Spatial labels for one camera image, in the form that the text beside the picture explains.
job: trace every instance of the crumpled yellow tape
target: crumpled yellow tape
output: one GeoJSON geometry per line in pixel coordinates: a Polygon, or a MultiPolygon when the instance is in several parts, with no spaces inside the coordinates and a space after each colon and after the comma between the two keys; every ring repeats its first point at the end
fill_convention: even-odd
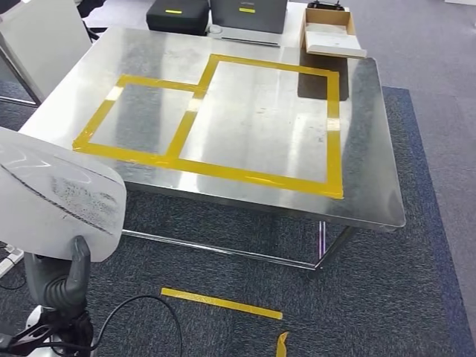
{"type": "Polygon", "coordinates": [[[276,346],[276,357],[286,357],[286,337],[289,332],[283,332],[278,338],[278,345],[276,346]]]}

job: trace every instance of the open box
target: open box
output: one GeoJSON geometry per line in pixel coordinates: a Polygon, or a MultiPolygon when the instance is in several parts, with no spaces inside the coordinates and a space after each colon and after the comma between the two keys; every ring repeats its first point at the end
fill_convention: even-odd
{"type": "Polygon", "coordinates": [[[349,11],[309,9],[304,12],[301,43],[309,54],[364,58],[349,11]]]}

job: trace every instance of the yellow tape on floor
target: yellow tape on floor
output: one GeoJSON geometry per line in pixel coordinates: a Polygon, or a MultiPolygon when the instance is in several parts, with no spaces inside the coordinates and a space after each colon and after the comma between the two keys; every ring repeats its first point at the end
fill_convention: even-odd
{"type": "Polygon", "coordinates": [[[169,288],[162,288],[161,290],[161,294],[165,295],[165,296],[170,296],[173,298],[196,301],[197,303],[207,303],[208,305],[225,307],[226,309],[248,312],[248,313],[254,314],[254,315],[261,315],[261,316],[265,316],[267,318],[275,318],[277,320],[282,320],[282,312],[269,310],[269,309],[263,309],[262,307],[256,307],[256,306],[252,306],[252,305],[246,305],[244,303],[235,303],[234,301],[218,299],[217,297],[192,294],[191,292],[181,292],[180,290],[174,290],[174,289],[169,289],[169,288]]]}
{"type": "Polygon", "coordinates": [[[288,332],[283,332],[278,338],[278,345],[276,346],[276,357],[286,357],[286,337],[287,337],[288,332]]]}

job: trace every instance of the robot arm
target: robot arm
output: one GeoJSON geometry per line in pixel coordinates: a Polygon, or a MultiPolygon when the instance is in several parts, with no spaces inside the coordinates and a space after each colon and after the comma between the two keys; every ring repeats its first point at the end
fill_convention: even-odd
{"type": "MultiPolygon", "coordinates": [[[[83,347],[66,354],[90,356],[91,263],[118,246],[124,182],[87,155],[0,128],[0,185],[0,240],[25,251],[28,287],[39,305],[36,320],[19,334],[0,329],[0,353],[28,356],[61,341],[83,347]]],[[[42,356],[54,356],[46,350],[42,356]]]]}

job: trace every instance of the carpet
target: carpet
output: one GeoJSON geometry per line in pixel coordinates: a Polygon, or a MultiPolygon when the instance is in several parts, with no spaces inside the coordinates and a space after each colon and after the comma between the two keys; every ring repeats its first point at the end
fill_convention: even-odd
{"type": "MultiPolygon", "coordinates": [[[[4,80],[0,80],[0,95],[14,99],[32,100],[25,92],[25,89],[18,83],[4,80]]],[[[20,130],[35,110],[35,108],[27,106],[0,102],[0,126],[11,130],[20,130]]]]}
{"type": "MultiPolygon", "coordinates": [[[[115,305],[161,287],[283,313],[281,321],[167,297],[185,356],[476,356],[428,174],[411,98],[384,88],[407,225],[359,231],[316,280],[287,267],[123,237],[94,264],[89,309],[98,329],[115,305]]],[[[317,223],[151,193],[128,195],[125,228],[312,260],[317,223]]],[[[329,240],[339,227],[329,227],[329,240]]],[[[15,284],[21,267],[2,283],[15,284]]],[[[2,321],[21,328],[34,307],[27,289],[0,290],[2,321]]],[[[152,301],[119,312],[100,356],[177,356],[173,320],[152,301]]]]}

